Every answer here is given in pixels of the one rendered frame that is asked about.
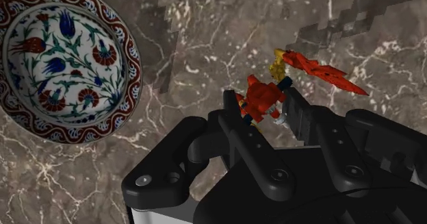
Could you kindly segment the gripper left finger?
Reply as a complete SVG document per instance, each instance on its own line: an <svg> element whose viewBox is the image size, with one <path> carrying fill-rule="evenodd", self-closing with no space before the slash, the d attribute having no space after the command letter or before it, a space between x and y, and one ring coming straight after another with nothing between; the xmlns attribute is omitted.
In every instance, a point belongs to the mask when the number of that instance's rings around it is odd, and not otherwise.
<svg viewBox="0 0 427 224"><path fill-rule="evenodd" d="M190 196L194 178L209 160L224 156L228 166L243 160L259 189L273 201L287 201L295 178L268 141L240 116L232 90L224 107L204 119L187 116L123 179L121 190L129 208L169 208Z"/></svg>

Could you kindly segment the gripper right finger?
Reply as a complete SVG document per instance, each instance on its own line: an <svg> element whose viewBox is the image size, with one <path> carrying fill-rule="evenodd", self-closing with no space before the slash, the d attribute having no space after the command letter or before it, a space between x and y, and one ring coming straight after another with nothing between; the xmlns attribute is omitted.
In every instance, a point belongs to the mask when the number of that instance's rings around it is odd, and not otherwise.
<svg viewBox="0 0 427 224"><path fill-rule="evenodd" d="M311 105L295 88L285 91L283 113L297 140L320 146L337 190L369 189L367 163L387 160L389 170L427 188L427 135L364 109L345 116Z"/></svg>

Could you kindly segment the red and yellow toy figure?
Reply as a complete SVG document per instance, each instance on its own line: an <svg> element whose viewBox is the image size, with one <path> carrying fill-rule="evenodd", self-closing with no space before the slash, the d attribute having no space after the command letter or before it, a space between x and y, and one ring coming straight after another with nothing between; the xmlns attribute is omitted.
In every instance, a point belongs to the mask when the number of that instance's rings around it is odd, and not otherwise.
<svg viewBox="0 0 427 224"><path fill-rule="evenodd" d="M286 121L286 115L276 109L278 102L282 103L287 96L284 90L292 86L292 79L286 75L286 66L314 75L334 86L358 95L367 93L359 86L345 78L346 73L330 65L321 65L317 60L310 60L303 54L284 49L274 50L274 62L269 66L269 72L275 82L265 84L254 75L247 77L248 88L245 95L236 94L240 112L245 123L256 125L265 115L270 115L277 125Z"/></svg>

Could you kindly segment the floral patterned ceramic plate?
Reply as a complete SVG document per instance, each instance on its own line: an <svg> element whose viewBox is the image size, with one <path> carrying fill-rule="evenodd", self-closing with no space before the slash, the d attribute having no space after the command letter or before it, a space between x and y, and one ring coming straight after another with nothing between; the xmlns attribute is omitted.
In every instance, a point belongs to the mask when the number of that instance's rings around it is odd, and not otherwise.
<svg viewBox="0 0 427 224"><path fill-rule="evenodd" d="M0 107L45 140L95 142L131 117L142 65L102 0L0 0Z"/></svg>

